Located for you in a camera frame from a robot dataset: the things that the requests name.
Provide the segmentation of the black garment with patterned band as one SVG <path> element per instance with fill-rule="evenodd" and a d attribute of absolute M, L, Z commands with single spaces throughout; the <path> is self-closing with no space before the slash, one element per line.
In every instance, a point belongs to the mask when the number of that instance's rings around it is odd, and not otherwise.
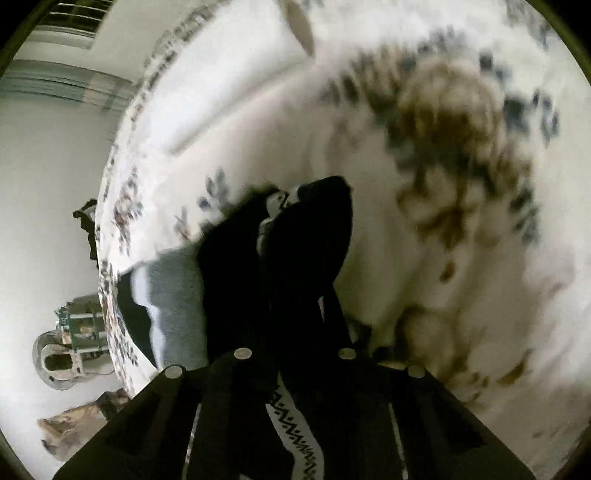
<path fill-rule="evenodd" d="M 318 353 L 349 346 L 332 285 L 352 221 L 351 191 L 339 177 L 290 194 L 257 192 L 199 243 L 121 283 L 125 325 L 157 368 L 191 371 L 258 354 L 276 369 L 266 408 L 281 441 L 279 479 L 325 479 Z"/>

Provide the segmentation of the brown patterned cloth pile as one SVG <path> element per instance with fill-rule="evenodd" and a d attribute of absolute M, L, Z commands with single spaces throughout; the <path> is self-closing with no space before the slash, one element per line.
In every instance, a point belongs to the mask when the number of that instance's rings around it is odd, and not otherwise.
<path fill-rule="evenodd" d="M 130 401 L 124 389 L 106 391 L 95 401 L 41 418 L 37 426 L 45 450 L 60 462 L 69 460 Z"/>

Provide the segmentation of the round grey basket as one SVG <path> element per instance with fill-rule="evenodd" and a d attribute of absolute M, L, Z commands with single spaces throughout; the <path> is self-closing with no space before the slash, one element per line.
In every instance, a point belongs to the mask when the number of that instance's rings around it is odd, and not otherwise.
<path fill-rule="evenodd" d="M 54 390 L 69 390 L 83 379 L 81 360 L 69 337 L 59 331 L 47 331 L 36 338 L 32 362 L 39 378 Z"/>

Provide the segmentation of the floral cream bed blanket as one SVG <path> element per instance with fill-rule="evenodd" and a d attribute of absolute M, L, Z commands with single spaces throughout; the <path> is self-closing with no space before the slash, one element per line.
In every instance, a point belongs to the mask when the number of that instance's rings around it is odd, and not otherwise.
<path fill-rule="evenodd" d="M 590 423 L 590 62 L 524 1 L 225 1 L 167 31 L 100 187 L 100 295 L 130 394 L 155 376 L 117 301 L 245 194 L 353 189 L 335 289 L 539 479 Z"/>

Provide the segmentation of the green striped curtain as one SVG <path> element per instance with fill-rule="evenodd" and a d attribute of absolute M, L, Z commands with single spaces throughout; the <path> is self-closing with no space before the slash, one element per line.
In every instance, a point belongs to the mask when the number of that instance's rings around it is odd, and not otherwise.
<path fill-rule="evenodd" d="M 39 96 L 122 112 L 135 88 L 128 80 L 53 62 L 14 60 L 1 77 L 2 95 Z"/>

